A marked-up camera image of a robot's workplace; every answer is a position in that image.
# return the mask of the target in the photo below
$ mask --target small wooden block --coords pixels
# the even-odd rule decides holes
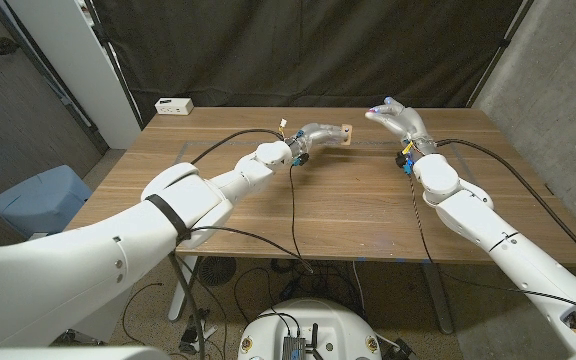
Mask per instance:
[[[340,145],[350,145],[350,138],[352,138],[352,125],[341,124],[341,129],[343,131],[346,131],[346,129],[348,130],[348,139],[346,139],[346,141],[342,142]]]

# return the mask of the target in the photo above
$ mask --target wire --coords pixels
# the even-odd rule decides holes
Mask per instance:
[[[192,317],[195,321],[195,329],[197,329],[197,340],[199,342],[199,360],[204,360],[206,357],[206,344],[203,327],[201,326],[199,311],[197,310],[197,304],[195,303],[195,298],[192,296],[190,286],[188,286],[188,283],[186,282],[186,278],[184,277],[184,273],[181,271],[181,266],[179,266],[179,262],[177,261],[177,256],[175,255],[174,251],[171,251],[168,254],[168,260],[170,260],[170,264],[172,265],[175,275],[177,276],[177,280],[181,285],[181,289],[184,291],[184,295],[188,305],[190,306],[190,310],[192,311]]]
[[[450,143],[457,143],[457,144],[462,144],[462,145],[466,145],[466,146],[470,146],[471,148],[477,149],[481,152],[484,152],[488,155],[490,155],[491,157],[493,157],[495,160],[499,161],[502,165],[504,165],[508,170],[510,170],[510,172],[515,175],[515,177],[517,178],[517,180],[519,180],[519,182],[526,188],[526,190],[528,190],[528,192],[537,200],[537,202],[539,202],[539,204],[546,210],[546,212],[548,213],[548,215],[550,215],[550,217],[552,217],[553,220],[555,220],[555,222],[557,223],[557,225],[559,225],[559,227],[561,227],[561,229],[568,234],[568,236],[572,239],[572,241],[575,242],[576,244],[576,235],[575,233],[572,232],[572,230],[570,230],[570,228],[559,218],[559,216],[557,216],[557,214],[552,210],[552,208],[550,208],[550,206],[544,201],[544,199],[535,191],[535,189],[532,188],[532,186],[530,186],[530,184],[528,184],[528,182],[526,181],[526,179],[523,178],[523,176],[521,176],[521,174],[519,174],[519,172],[517,170],[515,170],[514,167],[512,167],[512,165],[510,165],[506,160],[504,160],[504,158],[502,158],[501,156],[495,154],[494,152],[492,152],[491,150],[486,149],[483,146],[477,145],[475,143],[471,143],[469,141],[465,141],[465,140],[461,140],[461,139],[445,139],[445,140],[440,140],[437,141],[437,146],[444,146]]]
[[[428,246],[426,245],[426,239],[424,237],[424,231],[423,228],[421,226],[421,218],[419,217],[419,211],[417,210],[417,200],[415,199],[415,186],[412,182],[412,177],[410,175],[408,175],[408,179],[410,180],[410,190],[412,192],[412,204],[413,207],[415,208],[415,216],[417,217],[417,226],[419,227],[419,234],[421,235],[421,241],[424,244],[424,250],[426,250],[426,255],[428,256],[428,260],[430,261],[430,263],[437,269],[437,271],[452,279],[455,281],[459,281],[465,284],[469,284],[469,285],[475,285],[475,286],[480,286],[480,287],[484,287],[484,288],[488,288],[488,289],[495,289],[495,290],[504,290],[504,291],[511,291],[511,292],[516,292],[516,293],[522,293],[522,294],[527,294],[527,295],[536,295],[536,296],[543,296],[543,297],[547,297],[550,299],[555,299],[555,300],[559,300],[559,301],[563,301],[566,302],[568,304],[572,304],[574,306],[576,306],[576,302],[566,299],[566,298],[562,298],[559,296],[555,296],[555,295],[550,295],[550,294],[544,294],[544,293],[540,293],[540,292],[536,292],[536,291],[530,291],[530,290],[523,290],[523,289],[511,289],[511,288],[503,288],[503,287],[497,287],[497,286],[493,286],[493,285],[488,285],[488,284],[481,284],[481,283],[476,283],[473,281],[469,281],[469,280],[463,280],[460,279],[456,276],[450,275],[446,272],[444,272],[439,265],[437,265],[437,263],[435,263],[435,261],[432,259],[432,257],[430,256],[430,252],[428,251]]]
[[[225,226],[200,226],[200,227],[190,229],[189,232],[194,232],[194,231],[199,231],[199,230],[225,230],[225,231],[230,231],[230,232],[234,232],[234,233],[241,234],[241,235],[250,236],[250,237],[255,238],[255,239],[259,239],[259,240],[261,240],[267,244],[270,244],[270,245],[276,247],[277,249],[285,252],[286,254],[294,257],[295,259],[299,260],[304,265],[306,270],[308,270],[310,273],[313,272],[312,266],[310,266],[310,264],[308,264],[308,262],[306,260],[304,260],[300,255],[295,254],[294,252],[282,247],[281,245],[279,245],[279,244],[277,244],[271,240],[266,239],[263,236],[253,234],[253,233],[243,231],[243,230],[237,230],[237,229],[225,227]]]
[[[375,332],[375,335],[376,335],[378,338],[380,338],[381,340],[387,342],[388,344],[393,345],[393,346],[396,346],[397,348],[399,348],[399,345],[397,345],[394,341],[388,340],[387,338],[385,338],[384,336],[381,336],[381,335],[377,334],[376,332]]]
[[[290,314],[278,313],[278,312],[275,311],[274,313],[268,313],[268,314],[259,315],[259,316],[257,316],[257,318],[256,318],[255,320],[261,319],[261,318],[265,318],[265,317],[268,317],[268,316],[275,316],[275,315],[279,316],[282,320],[283,320],[283,317],[282,317],[282,316],[287,316],[287,317],[291,318],[292,321],[294,321],[295,324],[297,325],[297,337],[300,337],[300,336],[301,336],[301,326],[299,325],[299,322],[297,322],[297,319],[295,319],[295,318],[294,318],[292,315],[290,315]]]
[[[197,161],[201,160],[201,158],[203,158],[204,156],[208,155],[209,152],[215,150],[216,148],[218,148],[219,146],[223,145],[224,143],[226,143],[228,140],[242,135],[242,134],[247,134],[247,133],[254,133],[254,132],[265,132],[265,133],[269,133],[269,134],[273,134],[275,135],[279,140],[283,141],[284,140],[284,136],[281,135],[280,133],[273,131],[273,130],[268,130],[268,129],[248,129],[248,130],[242,130],[242,131],[238,131],[226,138],[224,138],[223,140],[217,142],[216,144],[214,144],[213,146],[209,147],[206,151],[202,152],[201,154],[199,154],[199,156],[197,156],[193,161],[191,161],[191,164],[196,164]]]
[[[190,273],[192,274],[194,271],[190,268],[190,266],[184,261],[184,259],[177,257],[177,259],[179,261],[181,261],[181,264],[186,267],[186,269],[188,269],[188,271],[190,271]],[[215,300],[215,302],[217,303],[217,306],[219,306],[219,310],[221,310],[221,314],[224,316],[224,343],[223,343],[223,353],[226,353],[226,341],[228,339],[228,316],[226,316],[226,310],[224,310],[223,305],[221,305],[221,302],[219,301],[219,299],[217,299],[217,297],[215,296],[215,294],[213,294],[212,291],[210,291],[210,289],[208,289],[208,287],[203,283],[203,281],[201,280],[201,278],[196,277],[197,282],[199,283],[199,285],[201,285],[201,287],[208,293],[208,295],[210,295],[210,297],[212,297],[213,300]]]
[[[334,265],[329,265],[329,264],[319,265],[319,264],[317,264],[317,262],[315,262],[313,265],[317,268],[320,268],[320,267],[332,268],[336,271],[336,274],[329,273],[327,275],[324,275],[324,274],[321,274],[321,271],[320,271],[320,274],[307,274],[307,273],[303,273],[303,272],[300,272],[299,270],[295,269],[293,272],[297,273],[299,275],[299,277],[296,279],[293,277],[293,280],[297,280],[296,281],[297,282],[297,288],[300,291],[302,291],[308,295],[314,294],[314,295],[317,295],[319,297],[323,297],[323,298],[332,300],[336,303],[343,304],[348,308],[354,309],[355,313],[357,313],[360,316],[365,318],[365,312],[364,312],[363,308],[361,307],[361,299],[360,299],[359,292],[357,291],[357,288],[355,288],[355,285],[353,284],[353,282],[349,280],[350,273],[347,274],[348,276],[344,276],[344,275],[342,275],[341,271]],[[311,284],[310,290],[303,288],[301,286],[301,278],[302,277],[306,277],[309,279],[320,279],[322,277],[328,277],[328,278],[339,278],[339,279],[343,280],[344,284],[346,284],[348,289],[349,289],[348,293],[350,295],[350,304],[348,304],[347,302],[341,301],[340,299],[332,296],[332,292],[329,291],[330,289],[327,288],[327,285],[323,289],[315,289],[315,286],[313,286],[312,284]]]
[[[210,344],[210,345],[214,346],[214,347],[215,347],[215,349],[217,349],[217,351],[219,352],[219,355],[221,356],[221,359],[222,359],[222,360],[225,360],[225,359],[226,359],[226,358],[224,357],[224,353],[223,353],[223,352],[221,352],[221,350],[219,350],[219,347],[218,347],[218,346],[217,346],[217,345],[216,345],[214,342],[212,342],[212,341],[210,341],[210,340],[206,339],[206,343],[208,343],[208,344]]]
[[[366,303],[364,302],[364,291],[361,289],[361,282],[359,282],[359,275],[357,275],[357,267],[355,262],[352,262],[352,270],[355,272],[355,279],[357,279],[357,285],[359,286],[359,294],[361,295],[361,308],[366,312]]]
[[[297,246],[297,239],[295,239],[295,186],[292,182],[292,168],[295,165],[290,165],[290,170],[288,171],[288,175],[290,176],[290,193],[292,194],[292,242],[295,244],[295,249],[297,250],[297,255],[301,257],[301,253],[299,252],[299,246]]]
[[[128,333],[128,329],[126,329],[126,311],[128,311],[128,306],[130,306],[130,303],[132,303],[132,300],[135,298],[135,296],[139,295],[140,292],[146,290],[147,288],[151,287],[151,286],[162,286],[163,283],[152,283],[152,284],[148,284],[144,287],[142,287],[141,289],[137,290],[136,293],[134,293],[131,297],[130,300],[128,300],[128,303],[126,304],[126,307],[124,307],[124,313],[121,316],[121,327],[124,329],[124,333],[126,333],[126,336],[128,336],[128,338],[130,338],[130,340],[132,341],[128,341],[123,343],[122,345],[126,345],[129,344],[131,342],[136,342],[136,343],[140,343],[141,345],[146,345],[146,343],[144,343],[143,341],[134,338],[132,335],[130,335],[130,333]]]
[[[274,308],[274,303],[275,303],[275,299],[273,299],[272,297],[272,291],[270,291],[270,273],[268,272],[268,270],[261,268],[261,267],[256,267],[256,268],[252,268],[247,270],[246,272],[244,272],[243,274],[239,275],[239,278],[237,278],[237,281],[235,281],[235,286],[233,288],[233,295],[235,296],[235,304],[237,304],[237,309],[239,309],[239,313],[244,317],[244,320],[246,320],[246,325],[250,324],[250,320],[248,320],[248,317],[246,316],[246,314],[244,313],[244,310],[241,308],[241,304],[239,304],[239,298],[237,297],[237,285],[239,285],[239,281],[248,273],[251,273],[253,271],[263,271],[266,274],[266,280],[268,283],[268,297],[270,298],[270,309],[277,314],[277,311]],[[286,325],[286,329],[288,329],[288,336],[292,337],[291,333],[290,333],[290,326],[288,326],[288,323],[286,322],[286,319],[283,318],[283,316],[279,315],[279,317],[281,318],[281,320],[284,322],[284,324]]]

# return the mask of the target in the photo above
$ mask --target electronics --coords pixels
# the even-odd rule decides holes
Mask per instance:
[[[194,106],[190,98],[161,98],[155,108],[161,115],[188,115]]]

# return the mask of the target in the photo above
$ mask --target black fan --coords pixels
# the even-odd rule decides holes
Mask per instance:
[[[199,264],[199,280],[207,286],[219,286],[235,276],[237,260],[233,257],[209,256]]]

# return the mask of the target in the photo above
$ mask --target blue bin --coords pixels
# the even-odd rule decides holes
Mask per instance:
[[[0,216],[26,238],[66,228],[92,191],[68,166],[37,174],[0,194]]]

